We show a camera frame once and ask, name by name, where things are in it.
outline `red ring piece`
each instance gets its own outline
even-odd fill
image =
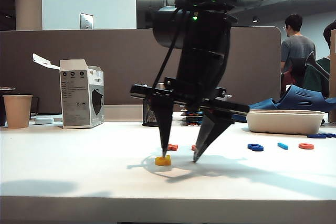
[[[301,143],[301,144],[299,144],[299,148],[312,150],[312,149],[314,149],[314,145],[313,144]]]
[[[168,144],[167,151],[177,151],[178,149],[178,144]]]

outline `brown paper cup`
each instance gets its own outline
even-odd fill
[[[8,128],[18,129],[29,126],[32,95],[3,95]]]

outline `black hair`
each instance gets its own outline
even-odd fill
[[[330,23],[327,25],[327,27],[323,31],[323,36],[326,42],[328,43],[329,49],[330,49],[330,36],[331,36],[331,30],[336,29],[336,20],[333,23]]]
[[[300,31],[302,26],[302,16],[291,14],[285,19],[286,27],[289,25],[294,31]]]

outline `white box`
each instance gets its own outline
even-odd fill
[[[34,62],[59,70],[63,128],[91,128],[104,122],[104,75],[83,59],[61,60],[60,67],[33,54]]]

